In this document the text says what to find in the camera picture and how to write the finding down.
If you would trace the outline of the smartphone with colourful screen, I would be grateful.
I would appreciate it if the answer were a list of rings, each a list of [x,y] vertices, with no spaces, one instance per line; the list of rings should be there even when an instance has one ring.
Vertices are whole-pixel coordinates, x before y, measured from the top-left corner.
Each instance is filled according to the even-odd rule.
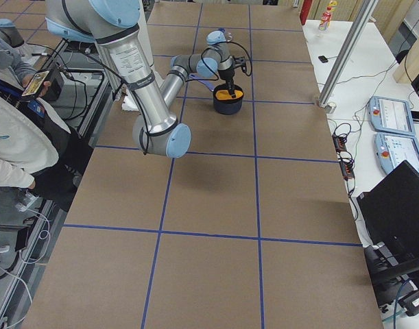
[[[44,88],[45,81],[47,81],[50,76],[51,70],[39,71],[35,73],[32,79],[29,81],[28,85],[25,87],[21,97],[23,99],[37,98]]]

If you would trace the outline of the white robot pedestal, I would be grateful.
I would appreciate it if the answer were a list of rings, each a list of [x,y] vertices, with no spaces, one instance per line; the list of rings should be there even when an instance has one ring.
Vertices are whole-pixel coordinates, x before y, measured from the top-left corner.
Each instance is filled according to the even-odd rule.
[[[122,104],[122,110],[125,111],[140,112],[141,109],[136,103],[136,97],[130,93],[131,90],[141,92],[142,88],[149,86],[149,83],[151,86],[155,86],[158,82],[147,30],[145,3],[149,6],[149,1],[138,1],[138,29],[129,36],[129,44],[125,48],[124,62],[127,70],[125,80],[127,83]]]

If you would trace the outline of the upper teach pendant tablet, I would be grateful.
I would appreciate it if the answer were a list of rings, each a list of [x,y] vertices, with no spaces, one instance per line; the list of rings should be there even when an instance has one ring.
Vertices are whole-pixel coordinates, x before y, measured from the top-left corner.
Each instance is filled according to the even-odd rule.
[[[370,122],[376,131],[416,135],[408,101],[372,96],[367,109]]]

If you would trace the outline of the dark blue saucepan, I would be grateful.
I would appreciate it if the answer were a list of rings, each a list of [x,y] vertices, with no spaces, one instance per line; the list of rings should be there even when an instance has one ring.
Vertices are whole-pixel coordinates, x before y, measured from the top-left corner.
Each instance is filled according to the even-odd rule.
[[[212,92],[213,108],[219,114],[233,115],[240,111],[244,92],[233,80],[215,86],[209,79],[204,79],[196,74],[191,74],[189,81],[202,83]]]

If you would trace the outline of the red plastic bottle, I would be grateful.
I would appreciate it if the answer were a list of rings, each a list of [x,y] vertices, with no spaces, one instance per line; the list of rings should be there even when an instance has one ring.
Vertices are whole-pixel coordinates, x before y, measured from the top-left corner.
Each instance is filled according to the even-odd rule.
[[[323,11],[322,13],[320,23],[318,25],[318,29],[320,31],[325,31],[328,29],[336,6],[337,6],[337,1],[329,1],[325,11]]]

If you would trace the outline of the person in white coat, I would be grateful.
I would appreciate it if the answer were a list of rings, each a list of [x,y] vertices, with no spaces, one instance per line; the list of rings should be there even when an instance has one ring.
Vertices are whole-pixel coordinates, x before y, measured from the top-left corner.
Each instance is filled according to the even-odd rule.
[[[49,81],[37,96],[22,96],[36,74],[0,38],[0,187],[26,188],[67,212],[93,148],[43,99]]]

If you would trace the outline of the yellow corn cob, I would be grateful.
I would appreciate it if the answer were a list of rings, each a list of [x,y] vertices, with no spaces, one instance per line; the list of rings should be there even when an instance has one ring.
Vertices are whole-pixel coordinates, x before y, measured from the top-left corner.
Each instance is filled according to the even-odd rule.
[[[243,97],[243,92],[238,89],[235,89],[235,92],[236,92],[237,97],[235,99],[232,99],[226,89],[220,89],[215,92],[214,98],[222,102],[228,102],[228,101],[234,102],[234,101],[240,100]]]

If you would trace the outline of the small black square sensor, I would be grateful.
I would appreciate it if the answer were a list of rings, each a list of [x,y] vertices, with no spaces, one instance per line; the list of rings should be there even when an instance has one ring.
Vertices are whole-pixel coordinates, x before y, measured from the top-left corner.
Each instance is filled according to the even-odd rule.
[[[325,63],[328,62],[328,58],[325,56],[319,56],[318,59],[320,60],[320,62]]]

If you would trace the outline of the lower teach pendant tablet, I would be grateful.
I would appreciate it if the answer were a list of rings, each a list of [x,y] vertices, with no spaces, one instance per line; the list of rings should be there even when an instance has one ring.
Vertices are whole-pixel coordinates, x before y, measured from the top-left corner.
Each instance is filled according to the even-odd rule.
[[[382,170],[389,174],[406,160],[419,173],[419,142],[414,136],[379,132],[374,137]]]

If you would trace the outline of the black laptop monitor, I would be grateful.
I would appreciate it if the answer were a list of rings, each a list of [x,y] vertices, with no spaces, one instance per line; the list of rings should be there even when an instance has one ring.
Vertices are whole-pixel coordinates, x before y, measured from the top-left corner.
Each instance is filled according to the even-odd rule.
[[[419,173],[410,163],[402,161],[357,203],[373,243],[398,242],[419,256]]]

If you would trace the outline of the aluminium frame post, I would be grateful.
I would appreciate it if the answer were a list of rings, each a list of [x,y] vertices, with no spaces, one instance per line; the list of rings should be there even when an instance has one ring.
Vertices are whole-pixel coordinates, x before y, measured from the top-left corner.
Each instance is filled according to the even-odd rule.
[[[329,99],[378,2],[379,0],[365,0],[362,2],[359,12],[346,35],[337,59],[317,100],[318,106],[323,108],[327,114],[334,112],[333,107],[329,104]]]

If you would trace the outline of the teach pendant tablet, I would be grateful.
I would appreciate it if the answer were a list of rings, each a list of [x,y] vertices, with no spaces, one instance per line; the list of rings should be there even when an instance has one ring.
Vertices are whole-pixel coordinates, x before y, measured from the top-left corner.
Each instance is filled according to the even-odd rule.
[[[406,160],[419,173],[419,142],[414,136],[379,132],[374,137],[382,170],[389,174]]]
[[[367,109],[370,122],[376,131],[416,135],[408,101],[372,96]]]

